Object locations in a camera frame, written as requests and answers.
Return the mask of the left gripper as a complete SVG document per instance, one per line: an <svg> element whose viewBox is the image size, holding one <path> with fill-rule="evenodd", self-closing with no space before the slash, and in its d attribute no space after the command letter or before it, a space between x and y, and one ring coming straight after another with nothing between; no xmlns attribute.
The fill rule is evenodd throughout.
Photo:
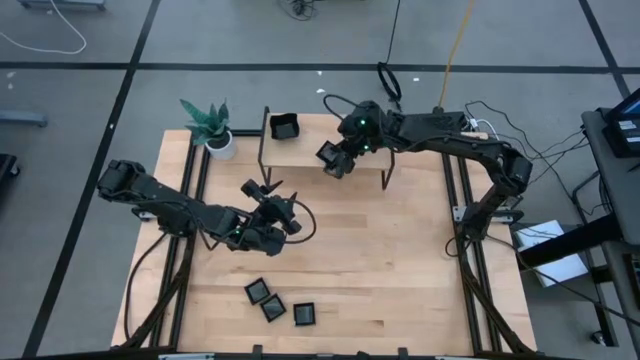
<svg viewBox="0 0 640 360"><path fill-rule="evenodd" d="M253 179L248 179L241 186L241 192L258 201L258 206L252 212L231 207L231 211L241 218L235 229L224 233L224 243L231 251L259 251L275 256L282 251L289 235L302 230L293 211L297 194L293 193L288 198L274 195L283 182L280 180L269 185L268 193Z"/></svg>

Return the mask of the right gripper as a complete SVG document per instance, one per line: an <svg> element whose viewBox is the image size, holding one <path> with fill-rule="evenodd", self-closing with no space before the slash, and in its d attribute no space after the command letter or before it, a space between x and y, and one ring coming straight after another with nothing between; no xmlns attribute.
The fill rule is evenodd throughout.
<svg viewBox="0 0 640 360"><path fill-rule="evenodd" d="M400 150L397 137L400 114L392 110L384 111L376 102L368 100L356 105L339 125L343 139L336 147L343 153L338 155L330 166L330 174L341 179L350 174L355 159L366 153L375 153L381 148L392 152Z"/></svg>

